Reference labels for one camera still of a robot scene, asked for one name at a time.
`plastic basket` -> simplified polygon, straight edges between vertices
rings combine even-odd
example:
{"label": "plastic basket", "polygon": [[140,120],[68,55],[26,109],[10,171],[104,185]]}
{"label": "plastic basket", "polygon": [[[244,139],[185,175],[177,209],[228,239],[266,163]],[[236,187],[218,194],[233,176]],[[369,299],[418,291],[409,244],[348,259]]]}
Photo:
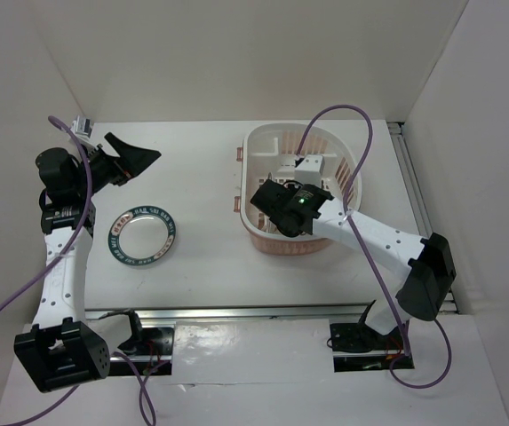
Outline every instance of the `plastic basket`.
{"label": "plastic basket", "polygon": [[[243,162],[241,195],[235,199],[235,211],[249,232],[254,247],[272,255],[306,255],[324,249],[329,240],[300,235],[281,235],[266,215],[250,203],[252,195],[268,178],[283,183],[294,178],[296,151],[306,126],[297,123],[275,123],[257,127],[244,138],[238,148],[237,160]],[[335,135],[313,127],[301,155],[319,154],[324,159],[322,187],[342,198],[356,162],[351,150]],[[357,176],[347,205],[358,210],[361,205],[362,183]]]}

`white plastic box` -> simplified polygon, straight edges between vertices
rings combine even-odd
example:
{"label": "white plastic box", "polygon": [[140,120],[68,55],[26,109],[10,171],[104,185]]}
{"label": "white plastic box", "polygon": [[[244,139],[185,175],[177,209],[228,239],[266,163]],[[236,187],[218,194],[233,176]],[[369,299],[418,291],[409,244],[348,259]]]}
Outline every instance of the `white plastic box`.
{"label": "white plastic box", "polygon": [[[243,180],[240,216],[256,249],[272,255],[306,255],[324,249],[329,240],[313,235],[288,238],[281,235],[267,216],[250,203],[252,195],[268,179],[283,184],[294,178],[296,152],[306,126],[275,123],[257,127],[244,138]],[[322,188],[342,198],[356,165],[353,153],[337,136],[318,127],[307,135],[300,155],[319,154],[324,159]],[[357,176],[348,197],[348,206],[361,205],[361,176]]]}

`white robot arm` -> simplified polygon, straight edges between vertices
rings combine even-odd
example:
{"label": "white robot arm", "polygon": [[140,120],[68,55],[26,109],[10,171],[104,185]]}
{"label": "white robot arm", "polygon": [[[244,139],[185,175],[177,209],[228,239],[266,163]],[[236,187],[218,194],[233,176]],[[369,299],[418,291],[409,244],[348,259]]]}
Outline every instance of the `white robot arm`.
{"label": "white robot arm", "polygon": [[[111,156],[102,146],[88,143],[90,122],[77,118],[73,129],[81,133],[93,193],[107,184],[127,183],[160,157],[157,151],[130,146],[108,133],[105,139],[119,155]],[[86,169],[63,148],[42,152],[36,165],[45,184],[39,206],[47,264],[57,256],[61,259],[44,278],[33,327],[15,336],[13,349],[37,388],[47,392],[106,377],[110,353],[121,344],[141,340],[142,327],[133,310],[109,313],[92,328],[86,325],[84,282],[96,216],[89,201],[88,217],[81,223],[87,202]],[[73,245],[67,253],[61,253],[78,226],[82,229]]]}
{"label": "white robot arm", "polygon": [[[285,236],[309,233],[361,251],[347,221],[347,215],[350,215],[374,261],[402,281],[393,297],[402,322],[410,318],[434,320],[456,277],[445,238],[433,233],[425,239],[401,232],[357,211],[349,209],[345,212],[343,202],[321,187],[303,183],[280,185],[267,180],[254,194],[251,203]],[[381,335],[389,334],[397,326],[385,299],[372,305],[364,323]]]}

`white backdrop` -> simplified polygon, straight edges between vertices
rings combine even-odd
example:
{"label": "white backdrop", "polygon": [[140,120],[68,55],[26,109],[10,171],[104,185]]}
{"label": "white backdrop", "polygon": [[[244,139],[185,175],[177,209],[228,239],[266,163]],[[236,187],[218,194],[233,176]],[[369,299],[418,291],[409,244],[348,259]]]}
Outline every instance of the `white backdrop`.
{"label": "white backdrop", "polygon": [[100,122],[303,119],[339,102],[403,121],[466,0],[30,2]]}
{"label": "white backdrop", "polygon": [[[35,158],[66,143],[48,114],[72,120],[72,95],[38,38],[24,2],[0,1],[0,303],[44,265],[37,205],[42,183]],[[31,319],[41,286],[0,317],[0,398],[13,358],[13,337]]]}
{"label": "white backdrop", "polygon": [[509,414],[509,0],[471,0],[405,126]]}

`white floor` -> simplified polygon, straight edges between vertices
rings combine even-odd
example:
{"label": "white floor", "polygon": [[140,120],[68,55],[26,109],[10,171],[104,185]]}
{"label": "white floor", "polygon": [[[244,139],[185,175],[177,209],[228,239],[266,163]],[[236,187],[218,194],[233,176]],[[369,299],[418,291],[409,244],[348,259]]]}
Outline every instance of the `white floor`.
{"label": "white floor", "polygon": [[[365,258],[333,245],[310,256],[259,253],[233,212],[240,194],[236,148],[265,122],[97,123],[94,144],[108,131],[163,156],[122,187],[94,198],[97,224],[86,277],[86,308],[212,307],[367,303],[381,296]],[[323,121],[319,126],[364,148],[364,121]],[[361,211],[405,232],[417,233],[410,201],[386,123],[374,122],[374,143],[362,170]],[[171,251],[146,267],[130,267],[108,251],[107,233],[127,209],[155,205],[177,225]],[[398,284],[386,272],[389,286]]]}
{"label": "white floor", "polygon": [[[333,373],[325,320],[178,327],[173,376],[149,381],[161,426],[351,425],[508,426],[489,362],[470,316],[441,316],[454,358],[430,390],[409,390],[386,371]],[[413,383],[433,380],[446,351],[436,326],[412,321]],[[19,362],[0,406],[0,424],[39,413],[64,392],[41,394]],[[144,424],[133,377],[82,385],[35,424]]]}

